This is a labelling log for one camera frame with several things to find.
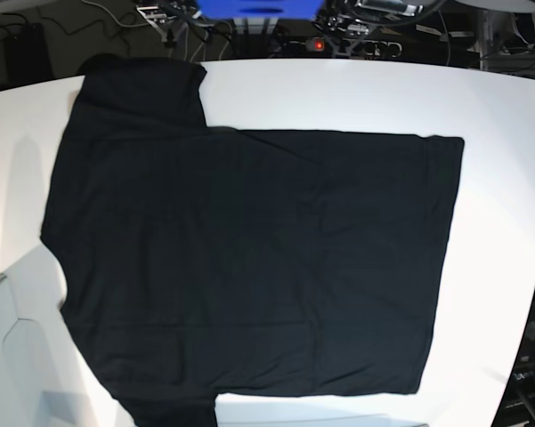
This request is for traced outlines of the blue plastic box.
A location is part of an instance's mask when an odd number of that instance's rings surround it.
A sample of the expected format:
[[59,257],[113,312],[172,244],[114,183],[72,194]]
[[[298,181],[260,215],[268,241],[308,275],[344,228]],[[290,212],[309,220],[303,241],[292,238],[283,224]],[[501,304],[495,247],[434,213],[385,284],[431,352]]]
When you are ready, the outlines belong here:
[[280,18],[307,20],[322,7],[322,0],[198,0],[209,18]]

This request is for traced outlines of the black power strip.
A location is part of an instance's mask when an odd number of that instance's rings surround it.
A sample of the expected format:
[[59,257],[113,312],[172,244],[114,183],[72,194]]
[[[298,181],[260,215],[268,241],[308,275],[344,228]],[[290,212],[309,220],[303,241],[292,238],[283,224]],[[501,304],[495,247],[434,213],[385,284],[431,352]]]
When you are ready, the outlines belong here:
[[402,45],[397,42],[353,39],[281,38],[272,42],[268,58],[334,58],[354,60],[397,60]]

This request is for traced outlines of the black T-shirt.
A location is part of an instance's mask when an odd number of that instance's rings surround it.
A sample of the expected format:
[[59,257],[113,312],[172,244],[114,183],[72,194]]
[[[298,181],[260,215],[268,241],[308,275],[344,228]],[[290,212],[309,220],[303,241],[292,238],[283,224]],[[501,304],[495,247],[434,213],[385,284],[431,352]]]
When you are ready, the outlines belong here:
[[61,315],[138,426],[224,393],[409,395],[430,352],[459,137],[207,125],[205,70],[85,77],[41,229]]

